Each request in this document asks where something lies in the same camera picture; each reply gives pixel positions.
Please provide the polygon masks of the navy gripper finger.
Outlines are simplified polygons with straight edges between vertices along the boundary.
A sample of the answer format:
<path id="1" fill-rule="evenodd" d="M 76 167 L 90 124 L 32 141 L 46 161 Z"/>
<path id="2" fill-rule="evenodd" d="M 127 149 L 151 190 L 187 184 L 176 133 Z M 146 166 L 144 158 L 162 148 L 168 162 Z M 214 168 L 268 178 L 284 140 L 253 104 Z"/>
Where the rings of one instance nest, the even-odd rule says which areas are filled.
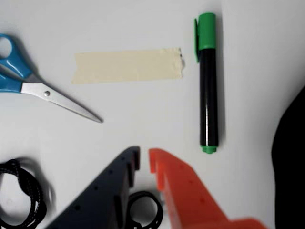
<path id="1" fill-rule="evenodd" d="M 140 148 L 121 152 L 47 227 L 49 229 L 123 229 L 129 190 L 140 168 Z"/>

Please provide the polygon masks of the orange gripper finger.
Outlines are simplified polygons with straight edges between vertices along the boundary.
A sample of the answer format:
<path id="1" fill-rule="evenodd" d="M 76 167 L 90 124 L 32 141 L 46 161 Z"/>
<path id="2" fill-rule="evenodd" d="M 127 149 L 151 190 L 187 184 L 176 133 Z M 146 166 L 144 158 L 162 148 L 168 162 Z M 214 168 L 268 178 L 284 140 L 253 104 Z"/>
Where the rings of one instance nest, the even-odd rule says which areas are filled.
<path id="1" fill-rule="evenodd" d="M 149 149 L 151 173 L 165 197 L 173 229 L 263 229 L 256 219 L 230 220 L 193 168 L 160 148 Z"/>

